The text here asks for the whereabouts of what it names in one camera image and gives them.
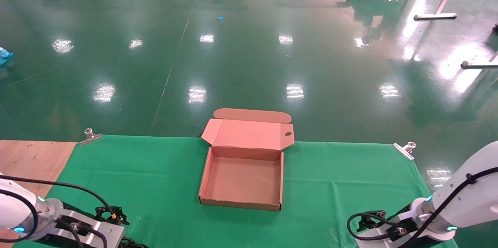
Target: cardboard box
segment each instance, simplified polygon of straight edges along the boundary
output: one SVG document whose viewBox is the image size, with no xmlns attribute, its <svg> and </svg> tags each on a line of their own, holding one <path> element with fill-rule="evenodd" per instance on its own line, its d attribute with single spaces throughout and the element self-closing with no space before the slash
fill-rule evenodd
<svg viewBox="0 0 498 248">
<path fill-rule="evenodd" d="M 280 211 L 283 152 L 294 143 L 282 112 L 218 109 L 202 138 L 210 143 L 199 190 L 203 205 Z"/>
</svg>

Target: stand base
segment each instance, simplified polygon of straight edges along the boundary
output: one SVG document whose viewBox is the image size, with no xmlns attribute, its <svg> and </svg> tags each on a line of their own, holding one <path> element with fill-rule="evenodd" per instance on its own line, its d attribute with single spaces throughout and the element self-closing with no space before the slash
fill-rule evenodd
<svg viewBox="0 0 498 248">
<path fill-rule="evenodd" d="M 415 20 L 431 20 L 431 19 L 455 19 L 457 14 L 417 14 Z"/>
<path fill-rule="evenodd" d="M 498 67 L 498 62 L 462 62 L 461 66 L 463 68 L 472 68 L 472 67 Z"/>
</svg>

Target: cable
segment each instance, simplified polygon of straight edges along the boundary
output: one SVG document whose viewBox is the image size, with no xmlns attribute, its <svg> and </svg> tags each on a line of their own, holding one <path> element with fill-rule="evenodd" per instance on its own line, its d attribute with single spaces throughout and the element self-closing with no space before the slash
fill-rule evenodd
<svg viewBox="0 0 498 248">
<path fill-rule="evenodd" d="M 55 186 L 67 186 L 68 188 L 73 188 L 77 190 L 81 190 L 84 192 L 87 192 L 94 197 L 96 197 L 102 204 L 105 206 L 107 211 L 110 213 L 111 218 L 116 218 L 116 214 L 114 214 L 114 211 L 112 208 L 109 206 L 109 204 L 97 193 L 95 193 L 92 190 L 89 190 L 87 188 L 84 188 L 82 186 L 74 185 L 74 184 L 68 184 L 68 183 L 61 183 L 61 182 L 51 182 L 51 181 L 44 181 L 42 179 L 27 179 L 27 178 L 20 178 L 20 177 L 13 177 L 13 176 L 7 176 L 7 175 L 0 175 L 0 179 L 11 179 L 12 181 L 18 181 L 18 182 L 27 182 L 27 183 L 35 183 L 35 184 L 46 184 L 46 185 L 55 185 Z"/>
<path fill-rule="evenodd" d="M 409 247 L 409 244 L 412 243 L 413 241 L 415 241 L 415 239 L 417 239 L 420 236 L 420 234 L 422 234 L 422 232 L 424 232 L 424 230 L 429 226 L 429 224 L 432 221 L 434 221 L 434 219 L 439 215 L 439 213 L 441 213 L 441 211 L 443 211 L 443 209 L 450 203 L 450 201 L 453 200 L 457 196 L 457 194 L 460 193 L 466 186 L 475 184 L 475 183 L 477 183 L 477 181 L 476 181 L 477 179 L 482 178 L 482 177 L 489 175 L 489 174 L 496 173 L 496 172 L 498 172 L 498 167 L 484 170 L 484 171 L 479 172 L 478 174 L 475 174 L 475 175 L 467 174 L 466 175 L 467 179 L 462 184 L 457 186 L 454 191 L 452 191 L 452 193 L 443 201 L 443 203 L 441 203 L 441 205 L 438 207 L 438 209 L 436 209 L 434 211 L 434 213 L 427 219 L 427 221 L 425 221 L 425 223 L 417 230 L 417 232 L 415 234 L 413 234 L 413 236 L 410 239 L 408 239 L 408 241 L 406 241 L 399 248 Z"/>
<path fill-rule="evenodd" d="M 386 238 L 390 237 L 391 234 L 381 234 L 379 236 L 374 236 L 374 237 L 360 237 L 360 236 L 356 235 L 351 229 L 351 221 L 358 216 L 366 216 L 366 217 L 374 218 L 374 219 L 380 221 L 381 223 L 387 223 L 388 225 L 391 225 L 393 227 L 403 227 L 402 225 L 399 225 L 398 223 L 390 222 L 384 218 L 381 218 L 381 217 L 373 215 L 373 214 L 356 213 L 356 214 L 352 215 L 351 217 L 349 217 L 349 219 L 347 220 L 347 230 L 354 238 L 359 239 L 359 240 L 363 240 L 363 241 L 373 241 L 373 240 L 386 239 Z"/>
<path fill-rule="evenodd" d="M 92 234 L 95 234 L 97 237 L 99 237 L 100 239 L 102 239 L 103 248 L 107 248 L 107 239 L 106 239 L 105 235 L 103 235 L 101 232 L 99 232 L 97 230 L 94 230 L 91 227 L 84 227 L 84 226 L 81 226 L 80 230 L 83 230 L 85 232 L 90 232 Z"/>
<path fill-rule="evenodd" d="M 120 248 L 149 248 L 149 246 L 145 244 L 137 244 L 133 239 L 129 237 L 123 237 L 119 245 Z"/>
<path fill-rule="evenodd" d="M 65 221 L 62 221 L 60 218 L 55 220 L 55 223 L 59 223 L 61 225 L 64 225 L 64 227 L 66 227 L 68 230 L 70 230 L 71 234 L 73 234 L 73 237 L 76 240 L 76 243 L 78 243 L 78 248 L 84 248 L 83 243 L 81 242 L 80 236 L 78 235 L 76 230 L 71 225 L 69 225 Z"/>
<path fill-rule="evenodd" d="M 12 193 L 10 191 L 1 190 L 1 189 L 0 189 L 0 193 L 3 193 L 4 195 L 8 195 L 10 197 L 13 197 L 15 199 L 18 199 L 18 200 L 22 201 L 30 209 L 30 211 L 31 211 L 31 213 L 33 215 L 33 228 L 32 228 L 32 230 L 30 232 L 28 232 L 25 236 L 20 237 L 18 239 L 0 239 L 0 242 L 3 242 L 3 243 L 16 243 L 16 242 L 19 242 L 19 241 L 23 241 L 23 240 L 27 239 L 28 237 L 32 236 L 32 234 L 34 234 L 34 232 L 36 231 L 36 228 L 38 227 L 38 213 L 36 212 L 35 207 L 31 204 L 31 202 L 29 202 L 22 195 L 18 195 L 17 193 Z"/>
</svg>

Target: green epoxy floor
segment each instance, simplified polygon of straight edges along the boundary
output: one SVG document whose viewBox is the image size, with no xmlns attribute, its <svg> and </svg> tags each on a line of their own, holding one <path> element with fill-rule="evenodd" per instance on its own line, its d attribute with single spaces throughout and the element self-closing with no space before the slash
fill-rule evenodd
<svg viewBox="0 0 498 248">
<path fill-rule="evenodd" d="M 498 50 L 498 0 L 413 21 L 439 1 L 0 0 L 16 54 L 0 68 L 0 139 L 194 137 L 217 108 L 278 110 L 300 141 L 415 141 L 434 191 L 498 132 L 498 70 L 459 67 Z M 494 231 L 457 240 L 487 246 Z"/>
</svg>

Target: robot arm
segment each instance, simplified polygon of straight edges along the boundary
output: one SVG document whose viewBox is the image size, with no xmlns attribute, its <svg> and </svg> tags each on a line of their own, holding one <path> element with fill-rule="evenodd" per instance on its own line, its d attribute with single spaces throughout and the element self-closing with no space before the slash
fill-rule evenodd
<svg viewBox="0 0 498 248">
<path fill-rule="evenodd" d="M 43 199 L 19 186 L 15 181 L 69 186 L 93 194 L 103 202 L 96 208 L 96 215 L 84 212 L 55 198 Z M 124 237 L 129 225 L 120 207 L 109 206 L 99 195 L 72 184 L 5 176 L 0 173 L 0 229 L 19 232 L 20 239 L 0 239 L 0 242 L 18 242 L 24 239 L 60 248 L 148 248 Z M 110 218 L 102 218 L 104 212 Z"/>
<path fill-rule="evenodd" d="M 33 206 L 36 204 L 36 195 L 14 181 L 0 179 L 0 189 L 23 196 Z M 0 229 L 15 230 L 17 232 L 24 232 L 23 227 L 19 229 L 16 229 L 16 227 L 32 214 L 24 202 L 8 195 L 0 195 L 0 212 L 2 213 Z"/>
<path fill-rule="evenodd" d="M 370 230 L 355 235 L 360 248 L 431 247 L 452 239 L 458 227 L 498 220 L 498 141 L 470 157 L 443 187 L 427 198 L 417 198 L 395 216 L 374 213 L 375 223 L 363 216 Z"/>
</svg>

